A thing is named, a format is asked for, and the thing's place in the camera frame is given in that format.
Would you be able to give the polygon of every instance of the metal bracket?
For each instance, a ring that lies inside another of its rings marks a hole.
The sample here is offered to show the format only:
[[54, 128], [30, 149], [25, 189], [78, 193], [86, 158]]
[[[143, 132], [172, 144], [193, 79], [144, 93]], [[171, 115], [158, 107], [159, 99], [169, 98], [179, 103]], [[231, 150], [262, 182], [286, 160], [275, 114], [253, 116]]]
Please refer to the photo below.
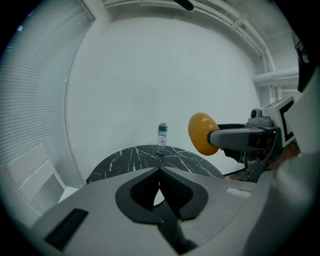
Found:
[[237, 27], [241, 26], [246, 18], [247, 15], [245, 13], [241, 14], [241, 16], [232, 24], [230, 30], [235, 30]]

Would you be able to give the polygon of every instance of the chair backrest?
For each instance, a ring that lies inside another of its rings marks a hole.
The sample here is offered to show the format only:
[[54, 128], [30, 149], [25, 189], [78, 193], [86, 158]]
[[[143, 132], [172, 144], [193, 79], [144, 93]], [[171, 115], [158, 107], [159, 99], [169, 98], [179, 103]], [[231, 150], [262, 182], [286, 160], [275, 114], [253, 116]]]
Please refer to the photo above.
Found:
[[61, 180], [55, 167], [48, 158], [43, 143], [21, 155], [6, 167], [21, 193], [32, 202], [49, 178], [54, 175], [62, 188], [66, 185]]

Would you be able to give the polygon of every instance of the bottle cap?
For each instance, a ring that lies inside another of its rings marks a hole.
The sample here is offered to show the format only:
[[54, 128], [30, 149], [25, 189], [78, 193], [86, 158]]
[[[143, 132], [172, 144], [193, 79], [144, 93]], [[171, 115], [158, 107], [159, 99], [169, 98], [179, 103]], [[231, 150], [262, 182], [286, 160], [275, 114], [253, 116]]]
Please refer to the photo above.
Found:
[[165, 131], [168, 130], [168, 126], [167, 126], [167, 124], [165, 122], [163, 122], [163, 123], [159, 124], [158, 129], [159, 129], [159, 131], [164, 131], [165, 132]]

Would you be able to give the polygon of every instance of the table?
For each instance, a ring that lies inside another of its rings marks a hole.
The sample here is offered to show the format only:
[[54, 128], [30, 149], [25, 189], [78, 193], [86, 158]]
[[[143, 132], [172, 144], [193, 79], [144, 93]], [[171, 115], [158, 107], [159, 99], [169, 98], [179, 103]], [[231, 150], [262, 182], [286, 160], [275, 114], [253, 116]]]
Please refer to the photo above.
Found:
[[210, 162], [187, 150], [166, 146], [164, 156], [159, 157], [156, 155], [156, 145], [140, 145], [128, 147], [105, 158], [93, 170], [86, 183], [160, 166], [224, 179], [221, 172]]

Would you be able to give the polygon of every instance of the bottle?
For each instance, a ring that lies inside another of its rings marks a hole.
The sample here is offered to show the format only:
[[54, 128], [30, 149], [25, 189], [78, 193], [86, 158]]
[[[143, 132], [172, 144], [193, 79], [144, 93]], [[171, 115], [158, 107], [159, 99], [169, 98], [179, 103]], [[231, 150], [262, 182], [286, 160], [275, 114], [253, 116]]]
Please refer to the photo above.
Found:
[[168, 130], [168, 126], [165, 122], [159, 124], [158, 141], [157, 141], [156, 150], [155, 150], [155, 154], [159, 157], [163, 157], [165, 155], [167, 130]]

